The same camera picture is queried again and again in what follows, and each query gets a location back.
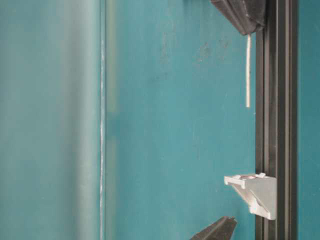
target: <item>white cord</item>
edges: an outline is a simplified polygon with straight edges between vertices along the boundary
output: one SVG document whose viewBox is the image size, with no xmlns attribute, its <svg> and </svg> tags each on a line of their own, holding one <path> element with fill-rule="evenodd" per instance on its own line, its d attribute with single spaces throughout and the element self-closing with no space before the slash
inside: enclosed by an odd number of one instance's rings
<svg viewBox="0 0 320 240">
<path fill-rule="evenodd" d="M 251 60 L 251 34 L 248 34 L 246 45 L 245 65 L 245 106 L 250 108 L 250 60 Z"/>
</svg>

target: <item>vertical groove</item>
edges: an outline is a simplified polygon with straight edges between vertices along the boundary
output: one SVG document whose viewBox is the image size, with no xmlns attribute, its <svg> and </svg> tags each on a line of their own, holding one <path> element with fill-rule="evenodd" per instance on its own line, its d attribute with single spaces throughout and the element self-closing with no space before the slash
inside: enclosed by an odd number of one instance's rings
<svg viewBox="0 0 320 240">
<path fill-rule="evenodd" d="M 100 240 L 104 240 L 105 229 L 105 137 L 106 137 L 106 41 L 105 0 L 100 0 Z"/>
<path fill-rule="evenodd" d="M 277 178 L 277 219 L 257 217 L 256 240 L 295 240 L 297 0 L 268 1 L 266 16 L 263 35 L 257 38 L 256 81 L 263 87 L 258 89 L 262 96 L 256 96 L 262 108 L 256 115 L 256 171 Z"/>
</svg>

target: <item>black plastic piece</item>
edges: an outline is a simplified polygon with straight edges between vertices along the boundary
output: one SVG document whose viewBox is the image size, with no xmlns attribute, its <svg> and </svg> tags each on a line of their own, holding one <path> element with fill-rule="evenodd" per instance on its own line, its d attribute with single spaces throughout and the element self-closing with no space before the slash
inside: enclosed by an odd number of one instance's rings
<svg viewBox="0 0 320 240">
<path fill-rule="evenodd" d="M 234 217 L 223 216 L 190 240 L 230 240 L 237 225 Z"/>
<path fill-rule="evenodd" d="M 211 0 L 211 3 L 242 35 L 265 26 L 266 0 Z"/>
</svg>

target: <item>teal painted surface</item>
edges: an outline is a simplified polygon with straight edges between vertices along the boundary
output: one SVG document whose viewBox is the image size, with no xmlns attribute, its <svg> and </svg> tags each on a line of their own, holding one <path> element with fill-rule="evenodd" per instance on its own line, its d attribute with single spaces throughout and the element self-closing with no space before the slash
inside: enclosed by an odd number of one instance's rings
<svg viewBox="0 0 320 240">
<path fill-rule="evenodd" d="M 246 41 L 208 0 L 106 1 L 107 240 L 187 240 L 221 216 L 254 239 L 223 179 L 255 171 Z"/>
<path fill-rule="evenodd" d="M 298 238 L 319 239 L 320 2 L 299 1 Z"/>
<path fill-rule="evenodd" d="M 0 239 L 99 239 L 100 4 L 0 1 Z"/>
</svg>

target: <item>white plastic bracket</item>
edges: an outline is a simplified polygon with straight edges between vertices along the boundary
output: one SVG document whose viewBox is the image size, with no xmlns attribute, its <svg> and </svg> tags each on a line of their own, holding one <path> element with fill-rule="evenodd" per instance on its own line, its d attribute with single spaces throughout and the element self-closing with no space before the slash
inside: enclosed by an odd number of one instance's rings
<svg viewBox="0 0 320 240">
<path fill-rule="evenodd" d="M 225 176 L 224 183 L 231 185 L 248 204 L 252 214 L 269 220 L 277 218 L 277 179 L 265 173 Z"/>
</svg>

